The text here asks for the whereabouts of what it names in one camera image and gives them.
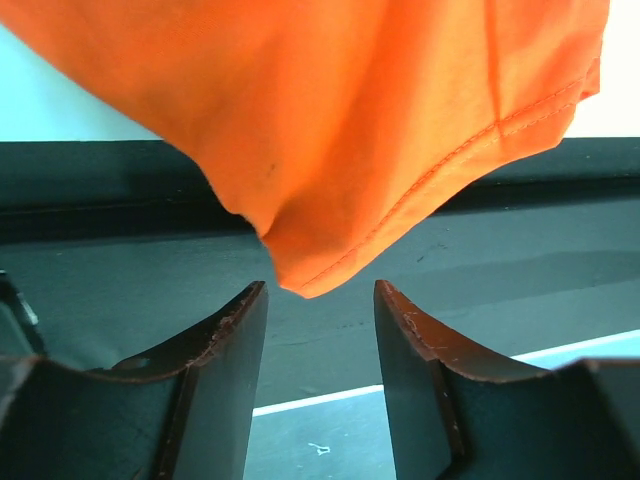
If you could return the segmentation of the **orange t-shirt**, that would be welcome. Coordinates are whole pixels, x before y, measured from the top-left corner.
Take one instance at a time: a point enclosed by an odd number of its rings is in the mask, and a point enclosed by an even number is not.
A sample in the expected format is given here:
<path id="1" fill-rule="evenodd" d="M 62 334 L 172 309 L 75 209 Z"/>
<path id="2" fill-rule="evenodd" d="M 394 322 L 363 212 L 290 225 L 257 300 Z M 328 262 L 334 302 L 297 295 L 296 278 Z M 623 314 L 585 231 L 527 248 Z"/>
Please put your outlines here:
<path id="1" fill-rule="evenodd" d="M 600 88 L 605 1 L 5 1 L 2 24 L 166 140 L 269 251 L 340 286 Z"/>

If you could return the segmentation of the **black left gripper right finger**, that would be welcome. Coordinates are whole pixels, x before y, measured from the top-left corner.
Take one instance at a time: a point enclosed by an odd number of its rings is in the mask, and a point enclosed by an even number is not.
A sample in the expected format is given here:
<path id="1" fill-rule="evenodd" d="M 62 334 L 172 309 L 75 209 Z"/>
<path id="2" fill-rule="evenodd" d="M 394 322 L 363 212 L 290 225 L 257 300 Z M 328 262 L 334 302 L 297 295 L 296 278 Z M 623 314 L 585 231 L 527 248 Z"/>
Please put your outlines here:
<path id="1" fill-rule="evenodd" d="M 374 316 L 398 478 L 638 477 L 637 360 L 532 366 L 453 330 L 384 280 Z"/>

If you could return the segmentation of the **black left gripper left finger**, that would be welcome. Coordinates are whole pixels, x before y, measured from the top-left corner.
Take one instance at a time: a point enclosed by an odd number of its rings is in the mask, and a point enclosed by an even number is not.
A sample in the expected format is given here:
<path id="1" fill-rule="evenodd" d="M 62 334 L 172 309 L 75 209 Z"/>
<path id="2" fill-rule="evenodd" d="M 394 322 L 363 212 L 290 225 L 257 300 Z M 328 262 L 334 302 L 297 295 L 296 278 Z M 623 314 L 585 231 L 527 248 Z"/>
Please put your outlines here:
<path id="1" fill-rule="evenodd" d="M 51 359 L 29 306 L 1 285 L 5 479 L 239 479 L 245 471 L 268 291 L 109 369 Z"/>

